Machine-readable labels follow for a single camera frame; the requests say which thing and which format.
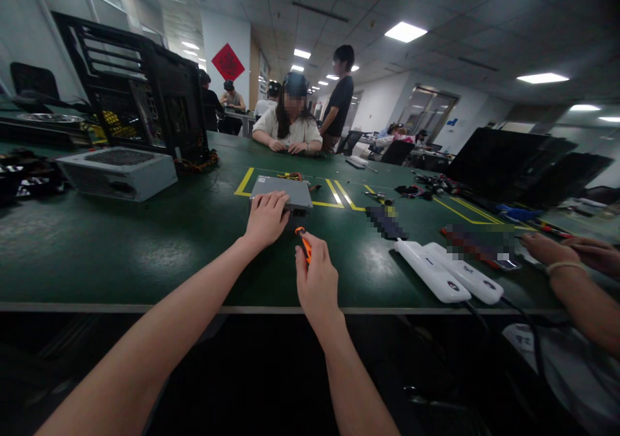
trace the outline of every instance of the blue object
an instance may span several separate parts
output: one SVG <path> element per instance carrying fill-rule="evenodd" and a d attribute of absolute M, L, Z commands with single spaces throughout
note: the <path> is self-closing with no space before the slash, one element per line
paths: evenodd
<path fill-rule="evenodd" d="M 543 213 L 542 210 L 532 211 L 532 210 L 524 210 L 524 209 L 515 209 L 512 207 L 508 207 L 507 205 L 504 205 L 504 204 L 498 205 L 495 208 L 500 210 L 500 214 L 502 216 L 505 216 L 507 219 L 512 220 L 512 221 L 522 222 L 522 223 L 528 220 L 531 220 L 532 218 L 535 218 L 536 216 Z"/>

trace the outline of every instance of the white power strip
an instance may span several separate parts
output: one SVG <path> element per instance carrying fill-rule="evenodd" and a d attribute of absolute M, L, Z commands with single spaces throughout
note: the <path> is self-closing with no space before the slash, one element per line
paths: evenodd
<path fill-rule="evenodd" d="M 467 288 L 469 292 L 487 305 L 496 304 L 504 295 L 504 289 L 488 276 L 484 276 L 476 268 L 463 260 L 455 260 L 453 254 L 436 242 L 424 246 L 427 252 L 437 255 L 440 263 Z"/>
<path fill-rule="evenodd" d="M 444 268 L 440 256 L 413 241 L 398 240 L 394 243 L 394 249 L 445 304 L 471 299 L 470 292 Z"/>

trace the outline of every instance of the black t-shirt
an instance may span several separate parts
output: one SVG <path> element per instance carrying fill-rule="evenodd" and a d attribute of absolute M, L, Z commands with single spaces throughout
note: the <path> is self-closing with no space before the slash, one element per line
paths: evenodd
<path fill-rule="evenodd" d="M 334 137 L 340 137 L 342 128 L 344 128 L 344 122 L 347 119 L 347 113 L 349 112 L 349 106 L 351 105 L 351 97 L 353 97 L 353 78 L 351 76 L 345 76 L 338 84 L 329 98 L 329 103 L 325 110 L 325 116 L 327 118 L 331 107 L 338 108 L 338 114 L 332 124 L 329 125 L 326 134 Z"/>
<path fill-rule="evenodd" d="M 202 107 L 205 111 L 205 126 L 208 130 L 218 130 L 218 118 L 215 110 L 224 113 L 220 99 L 211 89 L 202 88 Z"/>

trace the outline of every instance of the hand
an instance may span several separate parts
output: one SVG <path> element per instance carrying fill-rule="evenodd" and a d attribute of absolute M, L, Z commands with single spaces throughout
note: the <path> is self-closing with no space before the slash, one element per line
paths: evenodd
<path fill-rule="evenodd" d="M 551 265 L 557 262 L 579 263 L 579 255 L 573 249 L 558 244 L 556 241 L 540 233 L 524 234 L 521 238 L 521 243 L 530 255 L 544 265 Z"/>
<path fill-rule="evenodd" d="M 331 264 L 325 241 L 309 233 L 303 234 L 302 238 L 312 247 L 312 262 L 308 265 L 304 250 L 300 246 L 295 247 L 297 295 L 320 339 L 343 317 L 338 308 L 338 271 Z"/>
<path fill-rule="evenodd" d="M 289 196 L 284 191 L 259 194 L 252 200 L 250 218 L 243 236 L 253 247 L 263 250 L 280 237 L 291 212 L 284 212 Z"/>
<path fill-rule="evenodd" d="M 305 142 L 293 142 L 289 145 L 289 154 L 302 153 L 308 150 L 308 144 Z"/>
<path fill-rule="evenodd" d="M 280 152 L 282 150 L 286 150 L 286 146 L 277 139 L 272 139 L 269 142 L 269 148 L 274 152 Z"/>
<path fill-rule="evenodd" d="M 565 239 L 562 244 L 575 249 L 590 268 L 620 280 L 620 252 L 611 244 L 583 237 Z"/>

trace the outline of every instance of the silver power supply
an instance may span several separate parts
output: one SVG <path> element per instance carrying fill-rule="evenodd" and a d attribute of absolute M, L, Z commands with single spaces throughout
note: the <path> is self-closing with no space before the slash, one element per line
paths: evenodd
<path fill-rule="evenodd" d="M 170 155 L 111 147 L 57 158 L 78 192 L 144 202 L 178 181 Z"/>

